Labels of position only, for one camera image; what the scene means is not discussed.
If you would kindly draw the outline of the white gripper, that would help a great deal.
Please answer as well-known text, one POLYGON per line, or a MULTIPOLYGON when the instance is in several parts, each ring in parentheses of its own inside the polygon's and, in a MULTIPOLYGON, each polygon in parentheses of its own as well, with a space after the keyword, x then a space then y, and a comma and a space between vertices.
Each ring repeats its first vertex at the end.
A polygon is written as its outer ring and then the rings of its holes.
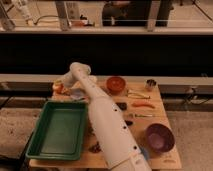
POLYGON ((59 80, 62 82, 65 88, 71 88, 77 82, 71 72, 67 72, 66 74, 62 75, 59 80))

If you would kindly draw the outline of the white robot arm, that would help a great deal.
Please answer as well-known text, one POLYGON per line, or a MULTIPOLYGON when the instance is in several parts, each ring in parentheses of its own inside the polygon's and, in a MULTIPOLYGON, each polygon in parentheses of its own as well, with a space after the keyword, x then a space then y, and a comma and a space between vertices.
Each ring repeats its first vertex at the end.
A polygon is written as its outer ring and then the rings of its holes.
POLYGON ((90 98, 88 114, 91 126, 110 171, 152 171, 135 138, 112 98, 89 78, 91 68, 79 62, 60 77, 65 87, 77 81, 90 98))

